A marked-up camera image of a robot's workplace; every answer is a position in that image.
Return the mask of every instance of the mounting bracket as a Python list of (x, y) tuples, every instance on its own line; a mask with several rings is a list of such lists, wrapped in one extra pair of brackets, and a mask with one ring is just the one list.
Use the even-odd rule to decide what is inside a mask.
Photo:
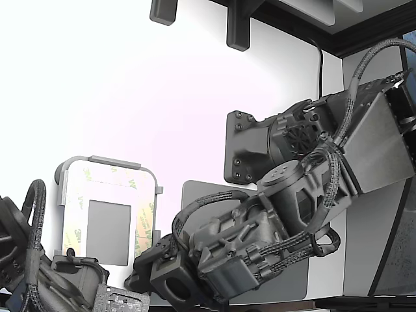
[(177, 0), (151, 0), (150, 19), (170, 26), (176, 20)]
[(250, 18), (265, 0), (230, 0), (227, 21), (227, 46), (239, 51), (250, 47)]
[[(250, 18), (266, 0), (229, 0), (227, 46), (239, 51), (250, 47)], [(171, 25), (176, 19), (177, 0), (152, 0), (150, 19)]]

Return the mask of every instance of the black cable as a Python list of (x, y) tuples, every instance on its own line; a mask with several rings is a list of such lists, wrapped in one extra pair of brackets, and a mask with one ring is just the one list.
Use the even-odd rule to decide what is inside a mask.
[(25, 281), (26, 293), (25, 301), (20, 309), (26, 312), (30, 305), (37, 312), (47, 312), (43, 306), (38, 291), (38, 273), (40, 258), (42, 256), (42, 228), (44, 224), (45, 206), (46, 206), (46, 186), (42, 180), (35, 180), (30, 185), (25, 198), (24, 206), (34, 208), (32, 228), (29, 234), (29, 243), (27, 245)]
[(226, 192), (219, 192), (212, 195), (207, 195), (197, 200), (193, 201), (187, 205), (182, 211), (180, 211), (174, 218), (172, 222), (172, 240), (171, 240), (171, 249), (176, 247), (176, 243), (182, 247), (186, 252), (189, 252), (189, 247), (185, 242), (179, 237), (182, 232), (183, 227), (185, 226), (186, 221), (191, 216), (192, 213), (197, 211), (199, 208), (209, 205), (210, 203), (222, 202), (224, 200), (240, 200), (243, 202), (249, 198), (247, 193), (244, 193), (240, 190), (229, 190)]
[(367, 54), (363, 57), (361, 62), (358, 64), (357, 69), (355, 70), (350, 86), (348, 87), (348, 97), (346, 99), (346, 109), (344, 114), (344, 119), (341, 122), (340, 126), (338, 127), (338, 130), (333, 138), (333, 142), (340, 146), (343, 142), (343, 139), (346, 135), (346, 131), (348, 130), (348, 127), (350, 125), (351, 119), (352, 119), (352, 111), (354, 109), (354, 103), (357, 98), (357, 92), (358, 92), (358, 86), (361, 78), (363, 77), (364, 71), (369, 65), (370, 61), (381, 51), (388, 47), (405, 47), (409, 49), (410, 51), (416, 53), (416, 45), (403, 40), (403, 39), (387, 39), (379, 44), (376, 44), (374, 47), (372, 47)]
[[(75, 250), (73, 248), (68, 248), (68, 250), (66, 250), (66, 257), (68, 258), (69, 261), (76, 264), (74, 261)], [(99, 264), (95, 262), (93, 263), (93, 262), (84, 261), (84, 260), (80, 260), (79, 264), (84, 265), (86, 267), (93, 268), (98, 273), (100, 284), (107, 283), (107, 280), (110, 274), (107, 270), (104, 270), (104, 268), (102, 268)]]
[(315, 47), (317, 47), (318, 51), (319, 51), (319, 82), (318, 82), (318, 89), (319, 89), (319, 98), (322, 97), (322, 71), (324, 69), (324, 53), (322, 52), (322, 49), (320, 48), (320, 46), (318, 45), (318, 43), (316, 41), (314, 41), (314, 39), (310, 39), (309, 41), (312, 42)]

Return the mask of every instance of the gray panel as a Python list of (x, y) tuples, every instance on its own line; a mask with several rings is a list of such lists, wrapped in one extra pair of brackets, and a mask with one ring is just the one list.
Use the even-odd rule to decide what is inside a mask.
[(344, 156), (363, 193), (408, 179), (413, 163), (389, 103), (379, 93), (350, 135)]
[[(348, 89), (354, 71), (359, 62), (367, 53), (368, 49), (350, 55), (343, 59), (344, 89)], [(389, 47), (378, 53), (364, 71), (361, 83), (369, 83), (377, 79), (384, 79), (387, 76), (403, 70), (402, 57), (399, 47)]]
[(99, 259), (102, 265), (129, 262), (131, 207), (90, 200), (86, 256)]
[(413, 178), (403, 214), (375, 294), (416, 294), (416, 179)]
[[(249, 195), (256, 194), (256, 191), (245, 188), (187, 181), (183, 185), (182, 190), (182, 209), (199, 197), (236, 189), (242, 190)], [(203, 207), (190, 216), (184, 230), (192, 233), (209, 218), (226, 213), (238, 204), (238, 201), (223, 201)], [(232, 299), (231, 304), (260, 304), (303, 300), (307, 291), (308, 266), (308, 260), (290, 266), (280, 276), (261, 286), (258, 291), (246, 292)]]
[(401, 181), (362, 195), (346, 210), (345, 296), (368, 295), (404, 184)]

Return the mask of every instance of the gray 3d printed part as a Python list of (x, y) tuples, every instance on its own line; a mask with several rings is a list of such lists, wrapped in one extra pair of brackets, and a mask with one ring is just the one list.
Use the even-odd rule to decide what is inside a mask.
[(146, 294), (99, 284), (92, 312), (148, 312), (149, 306)]
[(99, 164), (107, 164), (110, 166), (117, 166), (122, 168), (129, 168), (135, 170), (142, 170), (150, 175), (153, 176), (155, 180), (155, 195), (163, 194), (163, 187), (158, 186), (156, 176), (153, 174), (152, 171), (148, 170), (147, 168), (142, 167), (141, 164), (137, 164), (135, 162), (128, 162), (128, 161), (119, 161), (116, 159), (110, 159), (100, 156), (74, 156), (69, 158), (67, 161), (63, 162), (58, 166), (55, 170), (55, 182), (58, 185), (58, 206), (65, 206), (65, 198), (66, 198), (66, 186), (68, 182), (68, 169), (71, 164), (75, 161), (90, 161), (92, 163), (99, 163)]
[(121, 288), (134, 258), (160, 237), (155, 213), (163, 188), (155, 175), (133, 162), (77, 156), (57, 168), (55, 181), (57, 204), (65, 208), (62, 249), (55, 254), (73, 248), (100, 259), (113, 273), (109, 284)]

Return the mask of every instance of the dark wood trim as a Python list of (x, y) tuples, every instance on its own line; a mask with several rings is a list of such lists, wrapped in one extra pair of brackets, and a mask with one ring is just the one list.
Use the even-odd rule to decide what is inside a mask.
[[(236, 0), (233, 2), (230, 0), (211, 1), (228, 8), (230, 4), (236, 3)], [(235, 10), (234, 8), (231, 10), (233, 14), (230, 14), (229, 9), (228, 19), (231, 18), (231, 21), (229, 20), (227, 23), (229, 32), (227, 44), (241, 51), (250, 46), (250, 16), (303, 41), (311, 43), (312, 39), (323, 50), (341, 59), (369, 48), (384, 39), (396, 38), (416, 30), (416, 1), (410, 1), (336, 34), (330, 34), (268, 1), (256, 0), (255, 6), (252, 5), (252, 0), (238, 1), (241, 1), (240, 6), (243, 9)], [(151, 19), (165, 25), (173, 23), (177, 8), (172, 3), (176, 2), (177, 0), (152, 0)]]

